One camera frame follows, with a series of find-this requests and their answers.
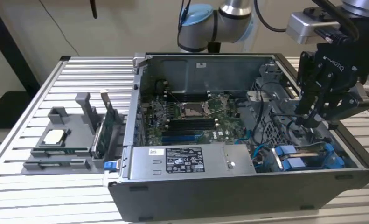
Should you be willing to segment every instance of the barcode sticker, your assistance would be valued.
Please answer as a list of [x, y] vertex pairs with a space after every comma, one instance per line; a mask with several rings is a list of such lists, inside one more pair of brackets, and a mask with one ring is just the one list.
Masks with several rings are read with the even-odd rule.
[[148, 155], [164, 155], [165, 149], [164, 148], [150, 148]]

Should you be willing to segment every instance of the power supply label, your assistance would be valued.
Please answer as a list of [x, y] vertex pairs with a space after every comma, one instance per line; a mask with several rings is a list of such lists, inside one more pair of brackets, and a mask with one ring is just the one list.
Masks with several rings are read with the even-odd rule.
[[194, 148], [166, 148], [166, 172], [197, 173], [205, 171], [202, 149]]

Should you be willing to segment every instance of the green circuit board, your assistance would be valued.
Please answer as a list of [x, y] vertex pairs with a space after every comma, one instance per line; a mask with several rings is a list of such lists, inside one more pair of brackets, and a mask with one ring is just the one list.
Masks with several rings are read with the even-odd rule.
[[169, 145], [210, 144], [225, 142], [233, 144], [244, 137], [244, 124], [236, 118], [234, 101], [228, 95], [212, 94], [205, 102], [166, 103], [161, 97], [153, 98], [142, 105], [148, 146], [165, 145], [162, 132], [168, 130], [169, 120], [213, 119], [213, 130], [196, 130], [196, 140], [174, 142]]

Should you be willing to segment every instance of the black pole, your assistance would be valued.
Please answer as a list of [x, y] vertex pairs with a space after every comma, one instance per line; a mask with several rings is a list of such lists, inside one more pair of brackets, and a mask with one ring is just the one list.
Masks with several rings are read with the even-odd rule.
[[209, 42], [208, 43], [208, 53], [220, 53], [221, 43]]
[[30, 98], [33, 98], [40, 86], [1, 18], [0, 51], [9, 63], [12, 70], [16, 73], [16, 76], [25, 88], [28, 95], [30, 96]]

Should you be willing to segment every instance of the motherboard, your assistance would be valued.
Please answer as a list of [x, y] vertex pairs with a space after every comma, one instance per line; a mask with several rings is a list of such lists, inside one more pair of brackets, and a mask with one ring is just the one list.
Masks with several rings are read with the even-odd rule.
[[225, 93], [165, 92], [142, 104], [148, 146], [234, 144], [246, 136], [234, 100]]

